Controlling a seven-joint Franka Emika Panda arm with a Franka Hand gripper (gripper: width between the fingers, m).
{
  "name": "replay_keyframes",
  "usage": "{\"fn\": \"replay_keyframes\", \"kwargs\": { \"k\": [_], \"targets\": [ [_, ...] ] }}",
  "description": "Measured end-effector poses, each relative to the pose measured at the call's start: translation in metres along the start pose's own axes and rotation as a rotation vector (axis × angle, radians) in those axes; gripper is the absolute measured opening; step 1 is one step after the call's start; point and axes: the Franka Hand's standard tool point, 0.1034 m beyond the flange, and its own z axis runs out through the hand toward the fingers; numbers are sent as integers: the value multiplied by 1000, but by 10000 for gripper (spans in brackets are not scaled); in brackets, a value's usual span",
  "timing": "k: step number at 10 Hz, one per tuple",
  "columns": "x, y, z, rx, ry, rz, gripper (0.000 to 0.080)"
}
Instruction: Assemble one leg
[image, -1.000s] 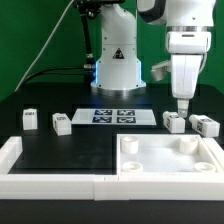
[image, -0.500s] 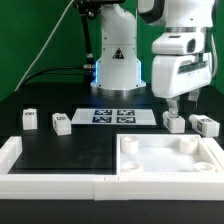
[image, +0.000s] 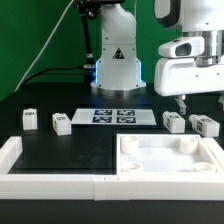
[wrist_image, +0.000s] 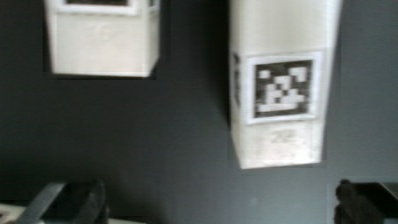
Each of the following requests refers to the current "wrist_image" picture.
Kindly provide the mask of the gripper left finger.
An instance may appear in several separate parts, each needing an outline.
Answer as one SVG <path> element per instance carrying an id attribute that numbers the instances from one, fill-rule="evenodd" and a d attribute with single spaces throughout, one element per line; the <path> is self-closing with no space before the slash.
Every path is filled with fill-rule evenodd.
<path id="1" fill-rule="evenodd" d="M 103 182 L 48 183 L 16 224 L 108 224 Z"/>

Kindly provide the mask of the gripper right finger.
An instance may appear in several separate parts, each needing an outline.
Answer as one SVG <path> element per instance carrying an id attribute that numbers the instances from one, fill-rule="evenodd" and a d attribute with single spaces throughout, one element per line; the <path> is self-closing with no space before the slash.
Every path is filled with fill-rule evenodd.
<path id="1" fill-rule="evenodd" d="M 334 224 L 398 224 L 398 182 L 351 182 L 335 188 Z"/>

